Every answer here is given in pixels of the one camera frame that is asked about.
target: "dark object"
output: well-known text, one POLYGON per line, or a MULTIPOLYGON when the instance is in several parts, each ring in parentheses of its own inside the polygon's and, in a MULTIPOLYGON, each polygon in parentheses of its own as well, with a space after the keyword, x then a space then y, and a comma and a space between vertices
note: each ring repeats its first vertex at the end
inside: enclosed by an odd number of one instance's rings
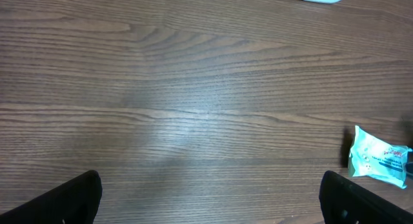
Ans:
POLYGON ((413 223, 411 213, 332 171, 324 174, 319 199, 326 224, 413 223))
POLYGON ((2 224, 92 224, 102 197, 99 174, 90 170, 0 216, 2 224))

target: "small plastic bag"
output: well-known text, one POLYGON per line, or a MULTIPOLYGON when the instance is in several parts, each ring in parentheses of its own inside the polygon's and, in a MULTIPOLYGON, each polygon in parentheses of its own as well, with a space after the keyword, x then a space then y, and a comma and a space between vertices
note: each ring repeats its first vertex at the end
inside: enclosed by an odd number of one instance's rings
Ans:
POLYGON ((356 126, 356 136, 348 156, 348 175, 370 176, 406 188, 405 165, 407 153, 411 151, 407 146, 385 143, 356 126))

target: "wooden surface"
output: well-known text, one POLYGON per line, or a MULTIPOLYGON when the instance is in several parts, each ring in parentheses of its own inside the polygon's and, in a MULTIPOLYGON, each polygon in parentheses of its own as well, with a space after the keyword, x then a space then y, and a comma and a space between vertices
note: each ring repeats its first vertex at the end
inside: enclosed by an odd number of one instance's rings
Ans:
POLYGON ((94 169, 95 223, 322 223, 345 132, 412 142, 412 1, 0 0, 0 212, 94 169))

